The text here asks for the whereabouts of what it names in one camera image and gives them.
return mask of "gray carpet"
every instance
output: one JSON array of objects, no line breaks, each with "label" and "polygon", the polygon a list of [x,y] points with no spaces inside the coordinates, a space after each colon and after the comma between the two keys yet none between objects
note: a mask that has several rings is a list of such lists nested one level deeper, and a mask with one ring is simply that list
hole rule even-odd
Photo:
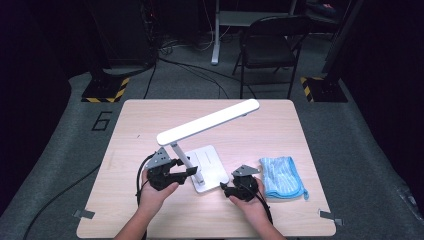
[{"label": "gray carpet", "polygon": [[[193,47],[174,47],[172,54],[160,57],[230,75],[238,54],[237,42],[233,39],[221,44],[218,66],[210,65],[212,48],[199,51]],[[345,221],[344,226],[337,227],[333,237],[324,239],[424,239],[422,221],[399,196],[398,189],[406,186],[376,144],[343,82],[340,81],[348,103],[309,103],[306,100],[299,79],[301,76],[322,76],[320,72],[329,47],[328,37],[315,35],[307,39],[291,98],[330,209]],[[238,98],[237,81],[196,71],[199,77],[192,71],[193,68],[184,69],[158,61],[146,98],[216,99],[226,98],[225,94],[228,98]],[[101,163],[124,101],[145,96],[152,72],[150,69],[131,77],[117,103],[80,102],[91,77],[83,74],[69,80],[72,96],[68,107],[43,155],[2,215],[0,239],[22,239],[35,214],[47,202]],[[247,71],[246,74],[249,81],[272,78],[263,72],[258,75]],[[290,71],[280,70],[277,77],[289,74]],[[252,89],[259,99],[283,99],[287,87],[285,84],[253,86]],[[250,97],[253,95],[245,88],[245,98]],[[111,112],[102,115],[110,122],[105,131],[92,131],[101,112]],[[55,199],[35,221],[28,239],[78,239],[79,219],[72,214],[77,209],[84,209],[96,174],[97,171]]]}]

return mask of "table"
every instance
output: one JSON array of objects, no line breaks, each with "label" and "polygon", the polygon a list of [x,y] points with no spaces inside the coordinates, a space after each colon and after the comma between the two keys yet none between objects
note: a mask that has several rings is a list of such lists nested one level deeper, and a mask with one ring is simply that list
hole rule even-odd
[{"label": "table", "polygon": [[240,11],[221,11],[219,1],[216,0],[215,7],[215,44],[212,52],[212,65],[217,65],[219,61],[220,36],[219,27],[223,26],[241,26],[248,27],[254,21],[267,16],[285,16],[293,15],[297,0],[291,0],[290,10],[288,13],[273,13],[273,12],[240,12]]},{"label": "table", "polygon": [[[80,238],[112,238],[137,208],[136,176],[141,162],[159,149],[158,133],[242,100],[128,100],[124,103],[82,218]],[[292,156],[309,191],[309,200],[271,200],[274,225],[285,236],[331,236],[333,221],[294,104],[259,100],[259,110],[179,142],[184,151],[213,145],[232,180],[242,164],[260,168],[261,157]],[[165,147],[171,158],[176,154]],[[173,170],[185,171],[184,166]],[[149,238],[257,237],[242,213],[217,188],[198,194],[187,178],[164,203],[148,227]]]}]

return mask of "person's left hand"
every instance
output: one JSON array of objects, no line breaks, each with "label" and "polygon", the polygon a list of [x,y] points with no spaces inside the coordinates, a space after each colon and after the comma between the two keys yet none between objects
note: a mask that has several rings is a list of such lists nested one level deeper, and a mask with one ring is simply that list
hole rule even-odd
[{"label": "person's left hand", "polygon": [[[143,170],[142,181],[144,184],[147,181],[147,170]],[[178,183],[174,182],[167,188],[158,191],[154,189],[150,183],[146,183],[141,190],[140,205],[137,212],[147,214],[149,218],[153,218],[160,210],[163,202],[178,188]]]}]

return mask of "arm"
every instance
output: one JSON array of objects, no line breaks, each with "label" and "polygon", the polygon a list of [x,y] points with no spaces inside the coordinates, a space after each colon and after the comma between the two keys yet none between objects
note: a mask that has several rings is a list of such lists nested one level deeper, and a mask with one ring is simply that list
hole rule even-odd
[{"label": "arm", "polygon": [[[257,178],[256,181],[258,182],[260,193],[264,195],[264,185],[262,181]],[[261,239],[286,239],[268,220],[265,209],[259,199],[253,198],[249,202],[245,202],[234,196],[230,196],[229,199],[240,208],[246,220],[259,234]]]},{"label": "arm", "polygon": [[[147,170],[143,171],[143,184],[147,181]],[[133,217],[125,224],[115,239],[140,240],[147,230],[153,217],[159,212],[163,202],[178,188],[178,183],[172,183],[162,191],[154,189],[146,183],[141,191],[140,205]]]}]

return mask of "desk lamp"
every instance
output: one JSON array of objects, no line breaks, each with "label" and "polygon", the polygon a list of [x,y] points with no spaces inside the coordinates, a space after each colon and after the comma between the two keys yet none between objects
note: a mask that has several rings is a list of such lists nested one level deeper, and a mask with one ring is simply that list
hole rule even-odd
[{"label": "desk lamp", "polygon": [[178,141],[191,137],[205,130],[219,126],[259,109],[259,102],[249,99],[215,113],[198,118],[157,135],[160,146],[170,145],[187,168],[197,166],[196,174],[192,175],[193,185],[198,193],[219,187],[220,183],[228,183],[229,177],[211,145],[184,153]]}]

